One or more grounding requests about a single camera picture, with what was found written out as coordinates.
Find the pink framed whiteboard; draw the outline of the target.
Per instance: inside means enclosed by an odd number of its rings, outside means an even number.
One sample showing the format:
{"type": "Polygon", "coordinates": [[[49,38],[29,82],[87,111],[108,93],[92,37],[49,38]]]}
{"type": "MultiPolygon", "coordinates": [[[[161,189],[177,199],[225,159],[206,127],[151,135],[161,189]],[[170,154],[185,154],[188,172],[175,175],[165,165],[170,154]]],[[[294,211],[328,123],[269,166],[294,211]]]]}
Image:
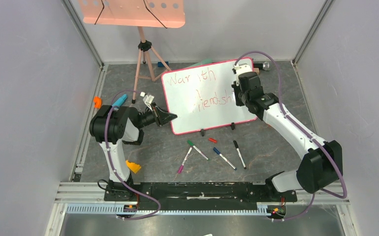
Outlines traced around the pink framed whiteboard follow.
{"type": "Polygon", "coordinates": [[[221,61],[166,72],[162,75],[167,109],[176,114],[172,132],[183,135],[232,123],[244,123],[257,117],[237,106],[232,84],[234,60],[221,61]]]}

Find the red marker cap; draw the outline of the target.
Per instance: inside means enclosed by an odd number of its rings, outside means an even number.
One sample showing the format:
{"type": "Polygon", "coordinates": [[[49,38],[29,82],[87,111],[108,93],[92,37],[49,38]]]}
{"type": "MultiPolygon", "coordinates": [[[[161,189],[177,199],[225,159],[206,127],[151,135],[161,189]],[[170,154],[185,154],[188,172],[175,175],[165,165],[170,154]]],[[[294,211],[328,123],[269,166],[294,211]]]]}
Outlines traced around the red marker cap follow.
{"type": "Polygon", "coordinates": [[[213,139],[213,138],[208,138],[208,140],[210,141],[210,142],[212,142],[212,143],[217,143],[217,141],[215,140],[215,139],[213,139]]]}

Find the black whiteboard marker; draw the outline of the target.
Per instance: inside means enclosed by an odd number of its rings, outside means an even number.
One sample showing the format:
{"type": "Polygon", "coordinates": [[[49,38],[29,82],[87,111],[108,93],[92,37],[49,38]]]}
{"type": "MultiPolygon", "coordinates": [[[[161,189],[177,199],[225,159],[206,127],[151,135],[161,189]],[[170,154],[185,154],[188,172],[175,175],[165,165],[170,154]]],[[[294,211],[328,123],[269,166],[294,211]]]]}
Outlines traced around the black whiteboard marker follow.
{"type": "Polygon", "coordinates": [[[241,152],[240,152],[240,148],[239,148],[239,145],[238,145],[237,141],[236,141],[236,140],[233,140],[233,144],[234,144],[234,147],[235,147],[235,149],[236,149],[236,151],[237,151],[237,154],[238,154],[238,156],[239,156],[239,158],[240,158],[240,161],[241,161],[241,163],[242,163],[242,166],[243,166],[243,168],[246,170],[247,167],[246,167],[246,164],[245,164],[244,159],[243,159],[243,157],[242,157],[242,154],[241,154],[241,152]]]}

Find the blue whiteboard marker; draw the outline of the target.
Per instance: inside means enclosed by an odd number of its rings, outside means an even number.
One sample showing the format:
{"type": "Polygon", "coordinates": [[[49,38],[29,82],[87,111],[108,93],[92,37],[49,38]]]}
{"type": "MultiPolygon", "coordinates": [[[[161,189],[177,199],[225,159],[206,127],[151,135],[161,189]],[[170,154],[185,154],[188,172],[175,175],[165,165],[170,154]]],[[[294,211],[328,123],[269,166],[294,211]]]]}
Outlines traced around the blue whiteboard marker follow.
{"type": "Polygon", "coordinates": [[[237,170],[236,166],[231,163],[216,147],[213,148],[213,151],[219,155],[227,164],[229,164],[235,171],[237,170]]]}

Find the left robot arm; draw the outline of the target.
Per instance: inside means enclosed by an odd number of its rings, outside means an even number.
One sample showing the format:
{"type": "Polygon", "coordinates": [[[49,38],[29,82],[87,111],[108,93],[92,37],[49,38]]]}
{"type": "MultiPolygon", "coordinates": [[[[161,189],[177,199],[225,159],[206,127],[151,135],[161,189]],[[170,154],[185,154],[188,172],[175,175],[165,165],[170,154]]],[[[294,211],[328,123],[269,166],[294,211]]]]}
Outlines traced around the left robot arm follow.
{"type": "Polygon", "coordinates": [[[135,107],[101,106],[91,119],[89,132],[102,147],[109,165],[106,194],[118,195],[126,201],[134,197],[135,186],[123,145],[141,145],[144,127],[151,124],[161,127],[176,118],[176,114],[167,112],[154,102],[143,112],[135,107]]]}

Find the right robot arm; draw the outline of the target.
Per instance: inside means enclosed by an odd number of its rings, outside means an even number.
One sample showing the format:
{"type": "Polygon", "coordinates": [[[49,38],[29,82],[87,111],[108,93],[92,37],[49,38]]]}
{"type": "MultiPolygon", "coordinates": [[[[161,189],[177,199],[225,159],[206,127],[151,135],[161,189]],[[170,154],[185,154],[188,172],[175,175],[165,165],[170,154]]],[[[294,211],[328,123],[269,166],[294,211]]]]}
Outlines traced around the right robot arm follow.
{"type": "Polygon", "coordinates": [[[342,147],[333,140],[312,133],[305,125],[288,112],[285,105],[272,93],[264,93],[258,74],[254,71],[241,72],[232,84],[237,106],[246,106],[248,111],[274,128],[297,152],[301,163],[297,170],[281,172],[266,179],[265,195],[276,201],[285,192],[303,189],[310,194],[339,180],[344,199],[347,189],[343,178],[342,147]]]}

